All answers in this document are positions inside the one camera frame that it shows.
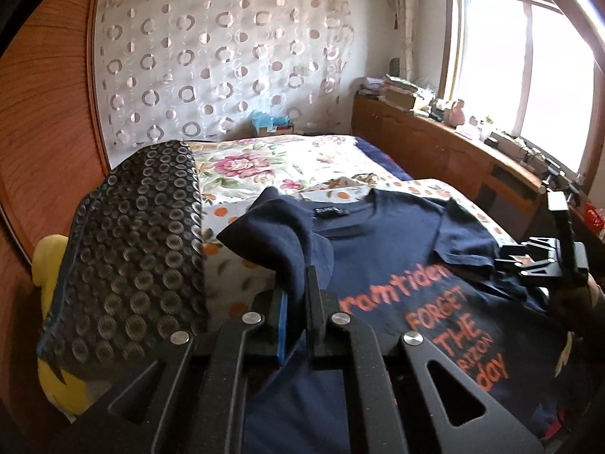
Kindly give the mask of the navy printed t-shirt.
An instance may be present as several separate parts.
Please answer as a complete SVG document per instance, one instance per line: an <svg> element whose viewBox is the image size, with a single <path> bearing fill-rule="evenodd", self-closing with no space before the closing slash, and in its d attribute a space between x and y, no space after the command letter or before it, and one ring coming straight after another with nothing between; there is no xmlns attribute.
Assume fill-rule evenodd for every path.
<svg viewBox="0 0 605 454"><path fill-rule="evenodd" d="M566 331L494 267L500 248L452 200L373 190L354 203L313 203L266 189L219 241L272 269L304 308L304 271L377 334L422 334L539 438L556 420L556 365Z"/></svg>

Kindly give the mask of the wooden side cabinet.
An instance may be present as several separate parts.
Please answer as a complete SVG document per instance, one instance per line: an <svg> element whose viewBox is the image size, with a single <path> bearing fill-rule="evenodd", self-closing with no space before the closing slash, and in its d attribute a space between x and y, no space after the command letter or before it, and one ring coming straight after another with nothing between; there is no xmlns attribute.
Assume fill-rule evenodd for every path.
<svg viewBox="0 0 605 454"><path fill-rule="evenodd" d="M452 128L357 95L352 133L377 146L415 179L448 183L520 241L546 199L538 177Z"/></svg>

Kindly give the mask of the yellow plush toy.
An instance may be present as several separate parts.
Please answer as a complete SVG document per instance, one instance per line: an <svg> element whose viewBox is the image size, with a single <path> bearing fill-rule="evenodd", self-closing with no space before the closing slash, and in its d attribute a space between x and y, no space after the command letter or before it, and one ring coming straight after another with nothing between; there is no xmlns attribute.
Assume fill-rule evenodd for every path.
<svg viewBox="0 0 605 454"><path fill-rule="evenodd" d="M52 332L56 330L57 318L52 311L54 291L59 280L59 270L69 239L64 235L50 235L36 245L32 257L32 281L40 290L43 331L41 354L47 344L52 344ZM48 402L74 422L92 404L91 392L87 384L71 375L60 379L43 359L37 359L37 372L41 389Z"/></svg>

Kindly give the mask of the orange-print white bedsheet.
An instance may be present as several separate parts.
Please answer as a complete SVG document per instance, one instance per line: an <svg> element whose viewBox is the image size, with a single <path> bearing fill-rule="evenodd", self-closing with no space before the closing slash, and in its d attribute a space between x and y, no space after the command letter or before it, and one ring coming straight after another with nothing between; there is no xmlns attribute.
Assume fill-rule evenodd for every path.
<svg viewBox="0 0 605 454"><path fill-rule="evenodd" d="M427 178L394 182L386 187L389 191L402 192L416 197L437 201L454 199L467 210L472 217L484 225L498 245L513 244L509 235L483 209L468 199L459 190L442 180ZM302 192L292 192L291 197L304 202L353 203L364 198L370 191L368 185L315 185ZM202 229L209 234L217 234L243 215L254 199L225 198L216 205L205 205ZM208 292L208 309L214 327L233 317L237 312L245 311L252 305L255 294L273 285L274 273L269 269L250 263L212 237L204 243L206 260L204 262L205 285Z"/></svg>

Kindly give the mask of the black circle-patterned garment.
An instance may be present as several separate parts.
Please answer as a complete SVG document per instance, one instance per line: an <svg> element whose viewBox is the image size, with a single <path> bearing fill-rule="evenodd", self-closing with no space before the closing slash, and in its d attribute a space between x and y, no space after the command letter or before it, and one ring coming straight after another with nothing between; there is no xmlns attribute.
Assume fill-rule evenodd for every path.
<svg viewBox="0 0 605 454"><path fill-rule="evenodd" d="M176 331L208 329L202 204L191 148L146 146L80 202L59 270L52 344L63 379L114 381Z"/></svg>

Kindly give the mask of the pink figurine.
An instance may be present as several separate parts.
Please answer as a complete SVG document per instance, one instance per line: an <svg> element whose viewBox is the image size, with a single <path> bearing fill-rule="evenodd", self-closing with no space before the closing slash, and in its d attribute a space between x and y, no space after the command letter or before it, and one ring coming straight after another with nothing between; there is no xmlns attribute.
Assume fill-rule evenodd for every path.
<svg viewBox="0 0 605 454"><path fill-rule="evenodd" d="M464 100L456 100L451 104L447 119L447 124L449 126L458 127L464 125L464 105Z"/></svg>

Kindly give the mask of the window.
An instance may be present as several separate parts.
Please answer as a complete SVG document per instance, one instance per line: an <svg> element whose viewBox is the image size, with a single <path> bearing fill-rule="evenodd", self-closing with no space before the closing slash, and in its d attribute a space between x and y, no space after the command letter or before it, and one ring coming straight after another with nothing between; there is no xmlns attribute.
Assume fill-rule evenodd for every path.
<svg viewBox="0 0 605 454"><path fill-rule="evenodd" d="M574 0L446 0L440 90L468 115L596 183L604 58Z"/></svg>

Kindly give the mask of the stack of books and papers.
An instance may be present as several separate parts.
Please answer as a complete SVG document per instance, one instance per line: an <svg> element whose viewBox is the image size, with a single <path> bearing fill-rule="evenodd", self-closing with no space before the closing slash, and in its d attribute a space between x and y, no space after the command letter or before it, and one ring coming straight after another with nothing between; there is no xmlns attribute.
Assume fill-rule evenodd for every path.
<svg viewBox="0 0 605 454"><path fill-rule="evenodd" d="M383 78L363 78L357 94L383 101L402 111L420 111L428 108L435 97L429 89L389 74Z"/></svg>

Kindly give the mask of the wooden wardrobe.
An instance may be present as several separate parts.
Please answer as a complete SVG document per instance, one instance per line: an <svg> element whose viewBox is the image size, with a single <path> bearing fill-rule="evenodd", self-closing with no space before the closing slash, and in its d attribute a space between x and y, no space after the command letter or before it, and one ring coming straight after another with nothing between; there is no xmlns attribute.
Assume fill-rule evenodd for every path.
<svg viewBox="0 0 605 454"><path fill-rule="evenodd" d="M35 245L108 172L92 72L98 0L1 0L1 415L41 440L65 421L37 378Z"/></svg>

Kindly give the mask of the blue tissue box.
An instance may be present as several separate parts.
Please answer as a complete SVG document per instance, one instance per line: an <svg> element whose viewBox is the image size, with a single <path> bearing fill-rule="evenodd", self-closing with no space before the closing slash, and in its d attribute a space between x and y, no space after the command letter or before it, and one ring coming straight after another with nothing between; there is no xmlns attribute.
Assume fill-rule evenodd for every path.
<svg viewBox="0 0 605 454"><path fill-rule="evenodd" d="M257 136L276 136L294 133L294 125L288 116L272 116L254 111L249 116Z"/></svg>

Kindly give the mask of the circle-patterned sheer curtain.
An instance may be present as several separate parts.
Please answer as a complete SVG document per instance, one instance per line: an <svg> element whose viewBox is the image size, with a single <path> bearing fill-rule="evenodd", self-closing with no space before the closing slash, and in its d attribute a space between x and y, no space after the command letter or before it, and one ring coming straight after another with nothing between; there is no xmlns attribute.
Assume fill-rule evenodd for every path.
<svg viewBox="0 0 605 454"><path fill-rule="evenodd" d="M347 0L101 0L98 108L116 153L222 140L254 114L340 125L355 37Z"/></svg>

